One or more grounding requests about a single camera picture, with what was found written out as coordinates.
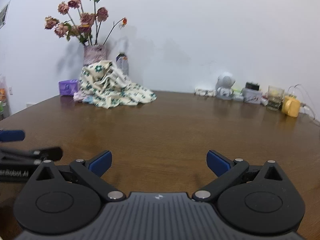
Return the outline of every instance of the picture frame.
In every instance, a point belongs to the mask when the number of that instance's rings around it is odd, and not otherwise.
[[[10,2],[8,2],[0,11],[0,29],[5,25],[8,15],[9,4]]]

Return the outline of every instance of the brown tabletop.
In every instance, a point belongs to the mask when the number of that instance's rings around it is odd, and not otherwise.
[[[307,116],[287,117],[261,105],[157,92],[156,101],[104,109],[54,97],[0,122],[1,129],[23,129],[22,142],[8,147],[61,146],[59,164],[90,159],[102,150],[113,154],[103,179],[130,191],[191,195],[215,175],[206,165],[214,149],[253,165],[276,160],[306,204],[299,233],[320,239],[320,128]],[[21,185],[1,184],[0,236],[12,239],[20,229],[10,206]]]

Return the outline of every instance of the floral patterned cloth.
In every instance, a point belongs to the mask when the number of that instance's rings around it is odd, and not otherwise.
[[[83,102],[104,108],[118,105],[136,106],[139,102],[145,104],[157,98],[151,90],[132,83],[111,60],[84,66],[79,87],[80,91],[88,95]]]

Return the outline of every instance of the metal pin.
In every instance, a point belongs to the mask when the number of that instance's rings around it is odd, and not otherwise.
[[[123,197],[123,193],[121,191],[110,191],[108,193],[108,198],[111,198],[111,199],[120,199]]]
[[[198,190],[196,193],[195,193],[195,196],[197,198],[209,198],[211,196],[211,193],[209,191],[206,191],[206,190]]]

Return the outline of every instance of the purple box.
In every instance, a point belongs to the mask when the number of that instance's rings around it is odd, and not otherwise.
[[[59,92],[62,96],[73,96],[73,94],[78,92],[78,90],[77,79],[70,79],[59,82]]]

